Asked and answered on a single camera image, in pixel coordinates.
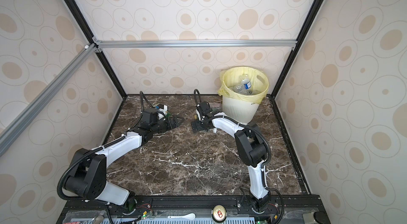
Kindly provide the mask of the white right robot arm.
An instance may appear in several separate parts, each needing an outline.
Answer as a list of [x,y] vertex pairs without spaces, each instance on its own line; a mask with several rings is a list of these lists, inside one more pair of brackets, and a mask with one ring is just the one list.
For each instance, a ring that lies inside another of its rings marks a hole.
[[191,123],[194,133],[222,130],[235,139],[238,156],[248,167],[250,195],[248,201],[256,212],[262,212],[271,202],[271,189],[267,185],[266,165],[271,161],[271,148],[256,123],[240,123],[225,113],[213,109],[194,90],[196,120]]

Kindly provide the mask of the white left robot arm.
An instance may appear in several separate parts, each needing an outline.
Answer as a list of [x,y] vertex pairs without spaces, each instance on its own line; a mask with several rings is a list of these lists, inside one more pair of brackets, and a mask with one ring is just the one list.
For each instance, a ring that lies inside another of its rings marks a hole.
[[136,123],[118,139],[93,149],[81,148],[57,184],[58,196],[67,201],[103,201],[131,210],[137,200],[134,193],[107,180],[107,169],[130,151],[148,143],[156,135],[178,128],[184,118],[168,111],[167,105],[141,107]]

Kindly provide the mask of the yellow plastic bin liner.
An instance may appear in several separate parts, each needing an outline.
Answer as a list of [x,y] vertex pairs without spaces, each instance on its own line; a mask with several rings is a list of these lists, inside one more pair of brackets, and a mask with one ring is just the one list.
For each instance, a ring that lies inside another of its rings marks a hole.
[[231,98],[260,104],[269,91],[266,74],[252,67],[233,67],[220,74],[221,86],[218,94]]

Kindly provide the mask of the clear crushed bottle blue label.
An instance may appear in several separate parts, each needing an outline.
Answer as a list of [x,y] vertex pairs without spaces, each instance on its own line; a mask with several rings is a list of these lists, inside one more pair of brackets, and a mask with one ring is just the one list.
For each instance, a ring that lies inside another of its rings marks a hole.
[[244,94],[251,95],[252,94],[252,89],[251,89],[252,85],[251,85],[250,77],[248,74],[241,75],[241,84],[242,84],[242,88],[244,90]]

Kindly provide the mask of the drink can top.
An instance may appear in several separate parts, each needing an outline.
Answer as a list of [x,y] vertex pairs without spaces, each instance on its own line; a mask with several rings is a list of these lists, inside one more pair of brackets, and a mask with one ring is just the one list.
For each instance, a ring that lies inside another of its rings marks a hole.
[[216,205],[212,211],[212,219],[216,223],[223,223],[227,219],[227,211],[222,205]]

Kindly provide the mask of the white plastic spoon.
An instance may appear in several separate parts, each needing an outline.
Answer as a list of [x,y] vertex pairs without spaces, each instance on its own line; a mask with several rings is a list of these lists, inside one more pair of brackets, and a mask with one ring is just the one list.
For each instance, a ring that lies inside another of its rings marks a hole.
[[187,219],[187,220],[195,220],[196,215],[194,213],[189,213],[183,216],[167,216],[168,219]]

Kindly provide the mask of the horizontal aluminium rail back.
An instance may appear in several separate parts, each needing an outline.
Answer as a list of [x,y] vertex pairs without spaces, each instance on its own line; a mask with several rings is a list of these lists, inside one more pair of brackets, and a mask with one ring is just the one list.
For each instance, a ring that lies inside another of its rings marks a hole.
[[218,48],[218,47],[295,47],[294,39],[251,40],[161,40],[107,41],[97,40],[100,48]]

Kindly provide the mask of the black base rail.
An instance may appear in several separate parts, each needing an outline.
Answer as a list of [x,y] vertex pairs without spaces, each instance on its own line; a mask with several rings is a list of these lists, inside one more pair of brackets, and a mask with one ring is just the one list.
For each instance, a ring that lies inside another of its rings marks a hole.
[[[135,209],[124,213],[119,206],[101,202],[69,201],[59,224],[328,224],[330,220],[318,195],[273,195],[262,212],[256,212],[243,195],[232,196],[138,196]],[[212,211],[222,205],[227,219],[216,223]],[[167,216],[196,215],[195,220]]]

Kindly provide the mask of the diagonal aluminium rail left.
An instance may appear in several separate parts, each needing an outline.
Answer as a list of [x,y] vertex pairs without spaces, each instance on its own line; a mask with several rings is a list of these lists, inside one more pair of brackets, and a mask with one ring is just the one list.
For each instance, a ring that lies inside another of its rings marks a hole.
[[1,133],[1,155],[12,146],[17,138],[32,123],[34,118],[63,88],[85,60],[96,51],[96,44],[88,44],[44,90],[20,113],[10,125]]

